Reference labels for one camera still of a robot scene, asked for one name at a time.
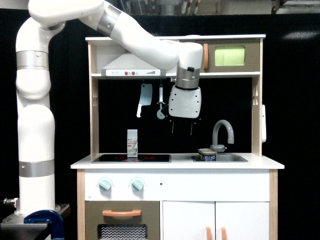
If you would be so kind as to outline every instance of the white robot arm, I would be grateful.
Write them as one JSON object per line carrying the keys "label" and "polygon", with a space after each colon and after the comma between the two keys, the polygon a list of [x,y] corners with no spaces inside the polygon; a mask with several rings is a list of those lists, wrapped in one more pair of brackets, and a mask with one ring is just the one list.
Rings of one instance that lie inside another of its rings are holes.
{"label": "white robot arm", "polygon": [[143,61],[161,70],[177,65],[169,113],[196,118],[203,48],[197,43],[161,41],[132,17],[104,0],[30,0],[29,18],[16,38],[20,213],[55,209],[54,135],[50,111],[48,45],[65,21],[80,19]]}

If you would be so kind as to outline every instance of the orange handle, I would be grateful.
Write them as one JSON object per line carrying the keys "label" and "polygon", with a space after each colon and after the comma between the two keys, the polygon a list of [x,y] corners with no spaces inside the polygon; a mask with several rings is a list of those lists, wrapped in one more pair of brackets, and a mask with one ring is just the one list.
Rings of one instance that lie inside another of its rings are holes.
{"label": "orange handle", "polygon": [[206,227],[206,239],[211,240],[211,229],[209,226]]}
{"label": "orange handle", "polygon": [[222,231],[222,240],[227,240],[226,228],[222,227],[221,231]]}
{"label": "orange handle", "polygon": [[133,210],[133,211],[104,210],[102,212],[102,215],[106,217],[134,217],[134,216],[140,216],[141,210]]}
{"label": "orange handle", "polygon": [[203,45],[203,50],[204,50],[204,69],[208,69],[208,62],[209,62],[209,51],[208,51],[208,44],[205,43]]}

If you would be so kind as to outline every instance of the blue clamp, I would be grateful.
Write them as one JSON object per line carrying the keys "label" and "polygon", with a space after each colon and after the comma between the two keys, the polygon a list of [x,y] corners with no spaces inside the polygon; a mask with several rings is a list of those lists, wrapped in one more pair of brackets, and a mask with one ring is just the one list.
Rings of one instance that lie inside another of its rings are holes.
{"label": "blue clamp", "polygon": [[31,213],[23,220],[24,224],[48,223],[50,224],[51,240],[65,240],[64,221],[53,210],[40,210]]}

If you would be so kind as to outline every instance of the oven knob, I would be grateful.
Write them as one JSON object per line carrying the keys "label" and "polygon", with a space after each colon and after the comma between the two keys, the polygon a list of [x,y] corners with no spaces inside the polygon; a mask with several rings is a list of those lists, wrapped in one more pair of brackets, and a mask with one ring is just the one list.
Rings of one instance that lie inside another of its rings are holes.
{"label": "oven knob", "polygon": [[99,180],[98,185],[102,191],[108,191],[111,188],[112,182],[109,178],[104,177]]}
{"label": "oven knob", "polygon": [[134,191],[141,191],[144,188],[144,181],[140,177],[131,180],[131,187]]}

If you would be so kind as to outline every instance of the stovetop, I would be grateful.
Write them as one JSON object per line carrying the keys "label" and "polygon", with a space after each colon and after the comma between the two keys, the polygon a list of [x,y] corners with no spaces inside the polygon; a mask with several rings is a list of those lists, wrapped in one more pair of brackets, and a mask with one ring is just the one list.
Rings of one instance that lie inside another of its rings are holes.
{"label": "stovetop", "polygon": [[93,164],[106,163],[171,163],[170,154],[138,154],[137,157],[128,157],[126,154],[104,154],[92,161]]}

